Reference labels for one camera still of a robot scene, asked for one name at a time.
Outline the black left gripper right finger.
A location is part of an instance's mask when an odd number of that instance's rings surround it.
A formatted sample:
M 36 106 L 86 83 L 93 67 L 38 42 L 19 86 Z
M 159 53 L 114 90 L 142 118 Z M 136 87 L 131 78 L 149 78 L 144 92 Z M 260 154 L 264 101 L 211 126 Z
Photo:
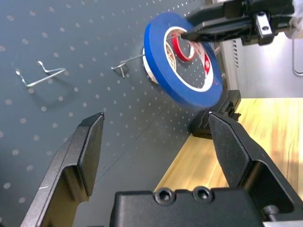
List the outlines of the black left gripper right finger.
M 302 200 L 267 152 L 232 118 L 210 113 L 217 159 L 230 187 L 243 187 L 258 210 L 274 205 L 280 214 L 301 214 Z

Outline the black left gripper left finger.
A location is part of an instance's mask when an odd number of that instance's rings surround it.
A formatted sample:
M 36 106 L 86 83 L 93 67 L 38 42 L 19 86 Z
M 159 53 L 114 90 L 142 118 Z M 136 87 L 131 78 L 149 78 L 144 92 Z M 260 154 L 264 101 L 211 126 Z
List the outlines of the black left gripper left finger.
M 100 159 L 104 114 L 77 126 L 55 154 L 21 223 L 23 227 L 71 227 L 77 207 L 92 195 Z

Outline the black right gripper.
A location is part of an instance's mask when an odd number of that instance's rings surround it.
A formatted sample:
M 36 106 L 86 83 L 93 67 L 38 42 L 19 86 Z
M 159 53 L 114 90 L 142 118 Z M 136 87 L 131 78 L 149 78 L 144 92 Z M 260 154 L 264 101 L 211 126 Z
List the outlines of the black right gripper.
M 243 45 L 267 45 L 290 27 L 293 13 L 291 0 L 228 0 L 204 5 L 186 16 L 194 28 L 181 38 L 196 43 L 240 38 Z

